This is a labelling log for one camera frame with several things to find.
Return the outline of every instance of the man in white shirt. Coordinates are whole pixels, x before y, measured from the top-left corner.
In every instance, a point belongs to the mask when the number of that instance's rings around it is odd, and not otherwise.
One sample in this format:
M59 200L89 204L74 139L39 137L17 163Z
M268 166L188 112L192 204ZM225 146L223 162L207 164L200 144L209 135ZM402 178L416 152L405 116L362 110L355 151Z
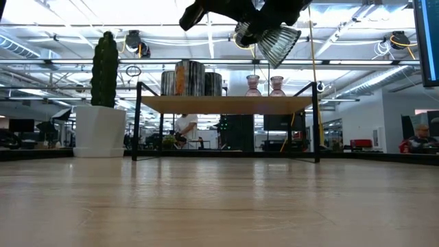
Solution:
M196 143L191 141L198 140L197 123L198 116L196 114L183 114L177 119L175 131L187 140L186 143L179 142L181 148L196 149Z

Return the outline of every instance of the wooden floor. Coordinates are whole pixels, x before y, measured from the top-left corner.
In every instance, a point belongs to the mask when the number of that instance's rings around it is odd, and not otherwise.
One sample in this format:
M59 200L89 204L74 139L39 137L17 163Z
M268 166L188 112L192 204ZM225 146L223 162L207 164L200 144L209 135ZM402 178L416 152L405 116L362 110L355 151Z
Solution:
M439 167L358 160L0 163L0 246L439 246Z

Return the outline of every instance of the cactus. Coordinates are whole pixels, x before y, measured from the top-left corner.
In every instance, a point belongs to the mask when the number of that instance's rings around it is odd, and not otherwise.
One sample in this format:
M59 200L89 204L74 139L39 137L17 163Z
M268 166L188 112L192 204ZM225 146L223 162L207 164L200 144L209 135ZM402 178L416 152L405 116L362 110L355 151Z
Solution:
M111 32L105 32L95 47L91 70L91 104L114 108L119 66L116 42Z

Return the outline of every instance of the white planter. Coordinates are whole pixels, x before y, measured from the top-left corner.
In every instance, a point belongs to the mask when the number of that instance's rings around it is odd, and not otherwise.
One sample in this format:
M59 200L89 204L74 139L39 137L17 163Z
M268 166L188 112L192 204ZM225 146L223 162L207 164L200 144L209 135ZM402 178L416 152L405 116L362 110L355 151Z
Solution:
M126 111L103 106L78 106L76 109L75 157L122 157Z

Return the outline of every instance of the glass jar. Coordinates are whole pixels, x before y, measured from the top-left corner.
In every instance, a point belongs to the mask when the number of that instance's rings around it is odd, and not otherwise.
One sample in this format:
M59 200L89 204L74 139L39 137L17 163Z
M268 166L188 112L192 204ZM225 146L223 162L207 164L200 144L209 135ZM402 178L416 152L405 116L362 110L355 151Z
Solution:
M273 91L270 93L270 96L278 97L278 96L286 96L282 91L283 77L282 76L273 76L270 78L272 81Z
M247 84L249 89L246 93L246 96L262 96L261 92L258 90L259 75L247 76Z

